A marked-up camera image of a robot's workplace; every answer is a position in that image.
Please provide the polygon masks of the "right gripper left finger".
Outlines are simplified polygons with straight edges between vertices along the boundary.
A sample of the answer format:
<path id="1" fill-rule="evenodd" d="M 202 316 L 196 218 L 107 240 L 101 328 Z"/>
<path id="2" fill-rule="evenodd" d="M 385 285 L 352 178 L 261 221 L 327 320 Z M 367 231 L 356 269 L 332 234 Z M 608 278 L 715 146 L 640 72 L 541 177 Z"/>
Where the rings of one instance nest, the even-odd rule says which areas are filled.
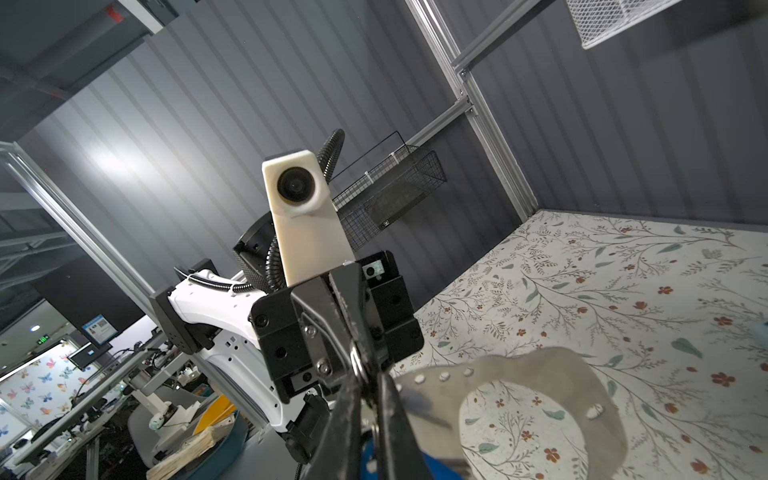
<path id="1" fill-rule="evenodd" d="M 358 480 L 361 438 L 361 385 L 354 376 L 348 376 L 304 479 Z"/>

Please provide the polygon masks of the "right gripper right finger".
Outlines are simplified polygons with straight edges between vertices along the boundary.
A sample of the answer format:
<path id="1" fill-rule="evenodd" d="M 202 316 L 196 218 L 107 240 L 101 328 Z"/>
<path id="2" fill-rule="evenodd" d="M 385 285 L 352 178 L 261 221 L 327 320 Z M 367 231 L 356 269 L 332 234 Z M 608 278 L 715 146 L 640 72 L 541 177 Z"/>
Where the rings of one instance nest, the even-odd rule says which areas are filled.
<path id="1" fill-rule="evenodd" d="M 420 461 L 421 450 L 394 380 L 387 373 L 377 376 L 376 415 L 378 468 L 385 479 L 396 480 L 396 464 Z"/>

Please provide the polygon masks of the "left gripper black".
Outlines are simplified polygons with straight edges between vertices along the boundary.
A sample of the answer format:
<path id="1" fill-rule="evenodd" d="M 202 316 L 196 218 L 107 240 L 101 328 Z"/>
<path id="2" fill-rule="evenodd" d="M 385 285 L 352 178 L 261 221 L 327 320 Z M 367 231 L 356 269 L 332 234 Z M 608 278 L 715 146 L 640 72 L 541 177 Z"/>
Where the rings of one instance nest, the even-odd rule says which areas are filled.
<path id="1" fill-rule="evenodd" d="M 249 314 L 278 398 L 376 375 L 424 345 L 392 252 L 347 263 L 257 300 Z"/>

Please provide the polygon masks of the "blue key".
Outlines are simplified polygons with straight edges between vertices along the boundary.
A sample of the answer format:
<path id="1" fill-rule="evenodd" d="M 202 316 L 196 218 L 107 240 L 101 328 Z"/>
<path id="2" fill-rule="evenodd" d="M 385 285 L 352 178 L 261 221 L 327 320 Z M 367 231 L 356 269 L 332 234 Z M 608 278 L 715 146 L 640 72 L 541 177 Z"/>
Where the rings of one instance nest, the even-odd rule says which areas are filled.
<path id="1" fill-rule="evenodd" d="M 360 480 L 385 479 L 380 474 L 377 463 L 377 452 L 372 439 L 365 440 L 362 444 L 360 456 Z M 448 466 L 435 458 L 421 452 L 421 460 L 416 462 L 398 462 L 396 464 L 396 479 L 435 479 L 435 480 L 460 480 L 461 476 Z"/>

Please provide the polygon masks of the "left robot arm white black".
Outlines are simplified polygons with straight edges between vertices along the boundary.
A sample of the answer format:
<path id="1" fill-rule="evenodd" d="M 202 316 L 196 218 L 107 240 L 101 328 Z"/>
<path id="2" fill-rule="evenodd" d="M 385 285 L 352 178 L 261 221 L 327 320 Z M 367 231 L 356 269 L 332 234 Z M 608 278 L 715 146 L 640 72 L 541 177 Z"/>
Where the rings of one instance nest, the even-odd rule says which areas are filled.
<path id="1" fill-rule="evenodd" d="M 335 211 L 272 213 L 285 275 L 259 292 L 209 272 L 158 291 L 152 305 L 171 342 L 210 364 L 279 429 L 317 478 L 358 475 L 374 409 L 375 439 L 390 459 L 418 462 L 413 431 L 386 372 L 424 344 L 393 255 L 357 259 Z"/>

